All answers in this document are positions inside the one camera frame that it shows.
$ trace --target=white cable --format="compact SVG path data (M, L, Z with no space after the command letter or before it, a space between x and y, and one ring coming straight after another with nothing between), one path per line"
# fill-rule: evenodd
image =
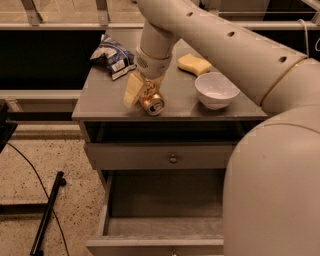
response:
M316 42L316 45L314 46L314 49L317 51L317 52L320 52L320 48L318 47L320 44L320 37L318 38L318 41Z
M307 28L307 25L306 23L304 22L303 19L299 19L298 20L304 27L304 35L305 35L305 40L306 40L306 51L307 51L307 55L308 55L308 58L309 58L309 36L308 36L308 28Z

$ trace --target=gray tabletop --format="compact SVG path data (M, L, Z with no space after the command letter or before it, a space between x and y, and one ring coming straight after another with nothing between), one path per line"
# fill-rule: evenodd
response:
M140 41L141 29L113 29L107 33L128 50ZM128 109L123 103L128 74L112 81L103 65L91 68L73 113L74 120L87 121L214 121L214 120L263 120L267 114L242 92L228 107L209 110L197 99L194 81L196 76L179 70L177 59L187 53L199 56L188 44L180 40L173 50L173 58L161 86L165 108L158 116L148 115L139 103Z

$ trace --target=black cable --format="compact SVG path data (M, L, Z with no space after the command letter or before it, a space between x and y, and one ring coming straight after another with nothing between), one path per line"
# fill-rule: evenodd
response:
M46 189L45 189L45 187L44 187L44 185L43 185L43 182L42 182L42 180L41 180L41 178L40 178L40 176L39 176L36 168L34 167L34 165L29 161L29 159L28 159L19 149L17 149L17 148L16 148L15 146L13 146L11 143L9 143L8 141L2 141L2 142L5 143L5 144L7 144L7 145L9 145L10 147L12 147L15 151L17 151L17 152L20 154L20 156L22 156L22 157L28 162L28 164L31 166L31 168L33 169L33 171L34 171L35 174L37 175L37 178L38 178L38 180L39 180L39 182L40 182L40 184L41 184L41 187L42 187L44 193L46 194L47 199L49 199L49 195L48 195L48 193L47 193L47 191L46 191ZM64 236L62 227L61 227L61 225L60 225L60 221L59 221L58 216L56 215L56 213L55 213L55 211L54 211L53 208L52 208L52 212L53 212L53 215L54 215L54 217L55 217L55 219L56 219L56 221L57 221L57 224L58 224L58 227L59 227L61 236L62 236L62 240L63 240L63 243L64 243L64 247L65 247L66 252L67 252L67 255L70 256L69 250L68 250L68 246L67 246L67 242L66 242L66 239L65 239L65 236Z

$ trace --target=crumpled package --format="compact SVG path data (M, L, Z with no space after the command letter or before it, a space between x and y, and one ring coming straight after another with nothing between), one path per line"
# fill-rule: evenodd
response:
M134 54L109 35L102 35L99 47L91 55L90 63L103 63L113 80L136 68Z

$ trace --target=open drawer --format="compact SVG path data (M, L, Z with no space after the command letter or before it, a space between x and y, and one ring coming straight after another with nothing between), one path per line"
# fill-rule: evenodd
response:
M102 171L106 197L95 256L223 255L225 171Z

